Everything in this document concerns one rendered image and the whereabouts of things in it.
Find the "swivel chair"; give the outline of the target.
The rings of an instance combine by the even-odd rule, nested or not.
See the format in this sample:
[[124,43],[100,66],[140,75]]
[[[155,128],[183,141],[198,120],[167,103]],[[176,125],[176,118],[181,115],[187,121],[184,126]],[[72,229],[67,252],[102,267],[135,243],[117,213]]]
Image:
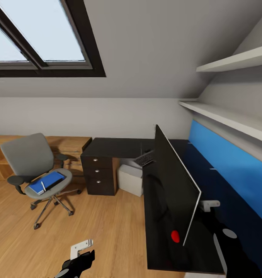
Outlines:
[[[0,144],[0,149],[4,154],[6,160],[8,161],[10,167],[12,168],[15,176],[10,176],[7,181],[11,185],[15,185],[16,190],[29,197],[36,199],[37,201],[30,203],[31,209],[35,208],[35,205],[43,200],[49,199],[45,208],[39,215],[38,219],[34,223],[34,230],[39,228],[38,221],[43,215],[48,205],[53,201],[55,205],[58,202],[69,212],[69,216],[73,215],[73,211],[70,211],[58,198],[57,196],[76,191],[80,194],[81,190],[74,189],[61,192],[66,188],[73,178],[71,171],[63,168],[63,161],[67,160],[68,157],[65,154],[57,154],[56,157],[61,160],[60,169],[51,171],[54,168],[54,155],[52,150],[46,140],[46,137],[42,133],[36,133],[33,135],[25,136],[19,139],[14,139],[5,143]],[[29,186],[33,183],[39,181],[45,176],[57,172],[65,177],[64,180],[60,181],[58,184],[52,188],[45,191],[43,194],[38,195]],[[25,189],[24,193],[21,190],[20,185],[23,183],[29,183]]]

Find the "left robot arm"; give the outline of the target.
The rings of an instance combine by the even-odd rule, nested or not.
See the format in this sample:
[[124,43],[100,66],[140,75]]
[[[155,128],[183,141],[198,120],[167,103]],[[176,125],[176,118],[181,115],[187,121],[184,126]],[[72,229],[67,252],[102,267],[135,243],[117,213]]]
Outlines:
[[89,239],[75,244],[71,247],[70,260],[63,263],[62,270],[54,278],[79,278],[82,271],[92,266],[95,260],[95,251],[88,251],[80,255],[79,251],[89,248],[93,245],[93,240]]

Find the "monitor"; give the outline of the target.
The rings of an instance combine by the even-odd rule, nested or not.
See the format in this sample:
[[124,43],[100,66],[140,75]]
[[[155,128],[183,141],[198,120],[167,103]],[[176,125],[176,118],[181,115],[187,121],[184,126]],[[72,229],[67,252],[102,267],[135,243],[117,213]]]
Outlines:
[[156,124],[153,156],[160,180],[150,174],[148,176],[162,184],[168,205],[155,222],[160,220],[169,208],[175,229],[171,234],[172,240],[179,243],[179,246],[184,246],[201,190],[158,124]]

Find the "folder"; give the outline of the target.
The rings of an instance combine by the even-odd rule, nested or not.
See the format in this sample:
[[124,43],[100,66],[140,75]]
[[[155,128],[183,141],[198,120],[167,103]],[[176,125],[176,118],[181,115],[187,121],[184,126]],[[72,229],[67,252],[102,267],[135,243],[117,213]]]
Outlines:
[[[56,184],[58,184],[60,181],[62,181],[64,179],[65,179],[65,177],[63,175],[61,175],[61,174],[59,174],[55,171],[55,172],[45,176],[44,178],[40,179],[39,181],[33,183],[29,187],[33,191],[35,191],[38,195],[41,195],[45,191],[52,188],[53,186],[55,186]],[[45,187],[46,190],[44,190],[43,185],[41,184],[41,182],[44,183],[44,187]]]

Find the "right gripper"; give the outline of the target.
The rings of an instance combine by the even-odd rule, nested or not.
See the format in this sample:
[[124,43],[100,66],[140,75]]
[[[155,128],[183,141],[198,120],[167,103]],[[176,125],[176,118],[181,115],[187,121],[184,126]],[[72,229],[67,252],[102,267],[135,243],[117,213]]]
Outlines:
[[206,226],[206,222],[209,219],[215,218],[214,210],[215,209],[213,207],[210,207],[210,212],[205,212],[204,210],[201,210],[200,207],[197,207],[193,219],[201,220],[201,222]]

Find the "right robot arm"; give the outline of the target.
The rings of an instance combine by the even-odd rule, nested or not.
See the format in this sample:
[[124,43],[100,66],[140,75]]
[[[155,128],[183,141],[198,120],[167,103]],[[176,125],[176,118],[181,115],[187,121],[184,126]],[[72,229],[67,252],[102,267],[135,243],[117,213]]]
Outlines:
[[210,231],[226,278],[262,278],[257,264],[250,261],[242,249],[238,235],[214,217],[218,200],[202,200],[193,219],[199,219]]

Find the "keyboard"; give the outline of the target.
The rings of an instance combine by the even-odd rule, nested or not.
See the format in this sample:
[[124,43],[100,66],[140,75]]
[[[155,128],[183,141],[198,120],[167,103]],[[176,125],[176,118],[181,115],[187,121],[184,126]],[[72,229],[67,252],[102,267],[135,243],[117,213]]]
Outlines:
[[142,156],[137,157],[136,159],[133,159],[133,161],[140,167],[143,167],[147,165],[148,163],[155,161],[154,159],[154,150],[151,150],[150,152],[145,152]]

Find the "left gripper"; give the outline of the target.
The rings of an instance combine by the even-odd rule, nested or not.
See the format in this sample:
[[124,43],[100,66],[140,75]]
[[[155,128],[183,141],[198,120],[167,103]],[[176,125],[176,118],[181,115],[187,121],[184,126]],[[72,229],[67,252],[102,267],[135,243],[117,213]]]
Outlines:
[[88,251],[82,255],[80,255],[78,258],[73,260],[67,260],[63,263],[62,268],[66,268],[70,266],[71,264],[77,264],[80,267],[80,275],[82,271],[85,271],[89,269],[92,266],[92,261],[95,260],[95,251],[92,252]]

